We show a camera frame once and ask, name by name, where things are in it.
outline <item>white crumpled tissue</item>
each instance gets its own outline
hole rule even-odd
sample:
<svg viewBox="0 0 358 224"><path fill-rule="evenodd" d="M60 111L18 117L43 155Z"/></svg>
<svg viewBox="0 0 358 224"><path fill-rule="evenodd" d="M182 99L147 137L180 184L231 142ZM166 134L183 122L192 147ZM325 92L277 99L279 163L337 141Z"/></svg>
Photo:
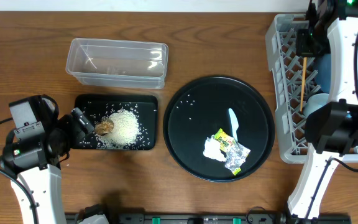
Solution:
<svg viewBox="0 0 358 224"><path fill-rule="evenodd" d="M211 138L206 138L204 156L210 159L216 159L219 162L226 162L226 158L220 150L221 143L218 142L211 136Z"/></svg>

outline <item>green tape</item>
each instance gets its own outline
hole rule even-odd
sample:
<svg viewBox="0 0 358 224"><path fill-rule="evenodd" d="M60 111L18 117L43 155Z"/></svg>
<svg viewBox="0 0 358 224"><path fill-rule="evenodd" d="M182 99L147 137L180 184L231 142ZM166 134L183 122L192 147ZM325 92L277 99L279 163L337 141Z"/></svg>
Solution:
<svg viewBox="0 0 358 224"><path fill-rule="evenodd" d="M241 218L233 218L233 224L241 224Z"/></svg>
<svg viewBox="0 0 358 224"><path fill-rule="evenodd" d="M160 224L160 222L161 222L160 217L153 217L153 221L152 221L153 224Z"/></svg>

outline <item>blue bowl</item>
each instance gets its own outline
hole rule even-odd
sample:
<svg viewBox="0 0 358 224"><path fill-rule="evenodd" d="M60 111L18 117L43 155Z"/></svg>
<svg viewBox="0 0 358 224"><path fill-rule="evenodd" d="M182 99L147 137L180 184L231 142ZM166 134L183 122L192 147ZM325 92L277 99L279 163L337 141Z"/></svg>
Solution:
<svg viewBox="0 0 358 224"><path fill-rule="evenodd" d="M317 58L313 68L318 71L314 78L316 84L321 85L321 91L329 93L331 86L331 54Z"/></svg>

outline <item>black plate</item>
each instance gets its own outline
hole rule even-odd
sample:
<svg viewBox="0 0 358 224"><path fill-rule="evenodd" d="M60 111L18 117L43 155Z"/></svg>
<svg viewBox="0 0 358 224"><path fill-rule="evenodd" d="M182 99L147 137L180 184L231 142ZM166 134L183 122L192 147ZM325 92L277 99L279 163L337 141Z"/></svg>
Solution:
<svg viewBox="0 0 358 224"><path fill-rule="evenodd" d="M237 175L224 162L203 155L206 138L219 128L232 136L229 108L239 122L239 143L251 150ZM263 164L275 132L272 112L256 89L235 78L213 76L194 80L173 96L165 111L163 134L182 168L201 179L229 182L251 175Z"/></svg>
<svg viewBox="0 0 358 224"><path fill-rule="evenodd" d="M117 111L121 108L139 115L138 123L141 124L141 133L144 138L137 141L132 147L125 150L150 150L155 146L155 132L157 125L157 99L154 96L144 95L95 95L84 94L75 99L74 107L78 107L86 115L89 121L95 125L102 120L103 116L111 115L111 110ZM98 141L95 134L84 138L84 142L74 149L97 149Z"/></svg>

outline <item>plastic bin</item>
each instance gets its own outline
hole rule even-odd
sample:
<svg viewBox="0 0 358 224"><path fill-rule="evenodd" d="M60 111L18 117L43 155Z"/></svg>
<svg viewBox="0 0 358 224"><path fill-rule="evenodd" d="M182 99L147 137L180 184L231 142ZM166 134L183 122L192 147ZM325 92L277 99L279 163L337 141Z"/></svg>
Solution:
<svg viewBox="0 0 358 224"><path fill-rule="evenodd" d="M272 72L277 109L275 124L280 157L289 164L304 163L307 142L304 137L305 116L300 113L301 57L295 55L296 31L306 29L308 21L304 14L278 14L269 27L266 36L268 68ZM308 58L307 67L313 67L314 58ZM317 70L307 70L305 98L313 96L320 89L314 82ZM358 162L358 146L353 154L345 155L344 162Z"/></svg>
<svg viewBox="0 0 358 224"><path fill-rule="evenodd" d="M161 89L167 63L166 44L75 38L66 71L84 85Z"/></svg>

